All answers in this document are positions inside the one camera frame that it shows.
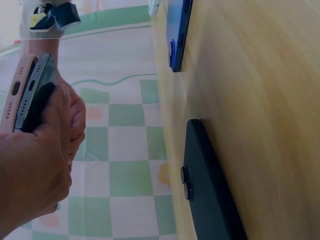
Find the green square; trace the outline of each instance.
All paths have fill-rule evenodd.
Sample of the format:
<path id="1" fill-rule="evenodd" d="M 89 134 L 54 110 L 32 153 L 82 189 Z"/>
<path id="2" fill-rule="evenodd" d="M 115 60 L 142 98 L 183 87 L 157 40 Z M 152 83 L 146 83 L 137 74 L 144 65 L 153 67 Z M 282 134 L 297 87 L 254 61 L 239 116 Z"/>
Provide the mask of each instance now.
<path id="1" fill-rule="evenodd" d="M 145 114 L 142 104 L 110 104 L 109 126 L 144 126 Z"/>
<path id="2" fill-rule="evenodd" d="M 148 141 L 149 160 L 167 159 L 162 127 L 146 127 L 146 139 Z"/>
<path id="3" fill-rule="evenodd" d="M 32 231 L 32 240 L 69 240 L 69 236 L 40 231 Z"/>
<path id="4" fill-rule="evenodd" d="M 108 197 L 69 197 L 68 216 L 72 236 L 112 237 Z"/>
<path id="5" fill-rule="evenodd" d="M 24 229 L 32 229 L 32 222 L 30 221 L 30 222 L 22 225 L 21 227 Z"/>
<path id="6" fill-rule="evenodd" d="M 152 196 L 149 161 L 109 162 L 110 196 Z"/>
<path id="7" fill-rule="evenodd" d="M 158 221 L 159 235 L 176 233 L 176 221 L 172 196 L 154 196 L 156 219 Z"/>
<path id="8" fill-rule="evenodd" d="M 86 104 L 108 104 L 110 98 L 108 91 L 98 91 L 92 88 L 82 88 L 80 96 Z"/>
<path id="9" fill-rule="evenodd" d="M 159 240 L 158 236 L 147 236 L 147 237 L 116 237 L 113 240 Z"/>
<path id="10" fill-rule="evenodd" d="M 86 128 L 85 161 L 108 161 L 108 127 L 91 126 Z"/>
<path id="11" fill-rule="evenodd" d="M 140 80 L 140 90 L 143 104 L 159 103 L 157 80 Z"/>

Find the phone speaker grille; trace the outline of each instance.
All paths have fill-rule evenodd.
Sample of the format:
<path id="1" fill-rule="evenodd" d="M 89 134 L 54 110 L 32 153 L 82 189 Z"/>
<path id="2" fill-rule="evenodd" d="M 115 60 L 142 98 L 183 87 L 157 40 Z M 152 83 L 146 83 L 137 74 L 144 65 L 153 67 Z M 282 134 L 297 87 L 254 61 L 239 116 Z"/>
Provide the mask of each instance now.
<path id="1" fill-rule="evenodd" d="M 9 119 L 9 117 L 10 117 L 11 108 L 12 108 L 12 101 L 10 102 L 8 110 L 6 112 L 6 119 Z"/>

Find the smartphone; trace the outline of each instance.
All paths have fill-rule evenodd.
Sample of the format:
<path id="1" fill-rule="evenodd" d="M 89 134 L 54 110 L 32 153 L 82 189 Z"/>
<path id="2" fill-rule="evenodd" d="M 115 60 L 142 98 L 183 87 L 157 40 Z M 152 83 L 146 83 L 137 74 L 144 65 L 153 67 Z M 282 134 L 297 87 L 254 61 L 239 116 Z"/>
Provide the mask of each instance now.
<path id="1" fill-rule="evenodd" d="M 0 132 L 32 133 L 57 85 L 54 57 L 45 53 L 40 59 L 27 55 L 20 59 L 3 109 Z"/>
<path id="2" fill-rule="evenodd" d="M 21 98 L 24 95 L 25 86 L 28 84 L 37 62 L 38 58 L 33 54 L 23 56 L 20 59 L 4 104 L 0 121 L 1 133 L 14 132 Z"/>
<path id="3" fill-rule="evenodd" d="M 14 132 L 32 133 L 41 122 L 41 113 L 57 85 L 55 60 L 45 53 L 37 62 L 16 113 Z"/>

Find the blue phone case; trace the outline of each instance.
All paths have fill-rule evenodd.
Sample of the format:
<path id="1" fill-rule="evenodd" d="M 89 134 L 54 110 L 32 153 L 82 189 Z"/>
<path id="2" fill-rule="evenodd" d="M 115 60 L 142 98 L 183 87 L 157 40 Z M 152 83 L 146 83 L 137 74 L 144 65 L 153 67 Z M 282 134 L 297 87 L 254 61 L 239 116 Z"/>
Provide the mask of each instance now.
<path id="1" fill-rule="evenodd" d="M 193 0 L 169 0 L 166 22 L 168 64 L 173 72 L 180 72 L 184 57 Z"/>

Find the wooden surface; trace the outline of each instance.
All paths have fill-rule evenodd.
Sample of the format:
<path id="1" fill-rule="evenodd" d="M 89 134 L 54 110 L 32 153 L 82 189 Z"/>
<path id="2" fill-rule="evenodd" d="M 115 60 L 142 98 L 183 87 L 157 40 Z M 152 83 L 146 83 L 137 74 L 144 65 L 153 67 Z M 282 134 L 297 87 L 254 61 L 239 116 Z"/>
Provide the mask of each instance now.
<path id="1" fill-rule="evenodd" d="M 250 240 L 320 239 L 320 1 L 199 0 L 181 73 L 152 19 L 179 240 L 195 240 L 180 166 L 186 123 L 210 135 Z"/>

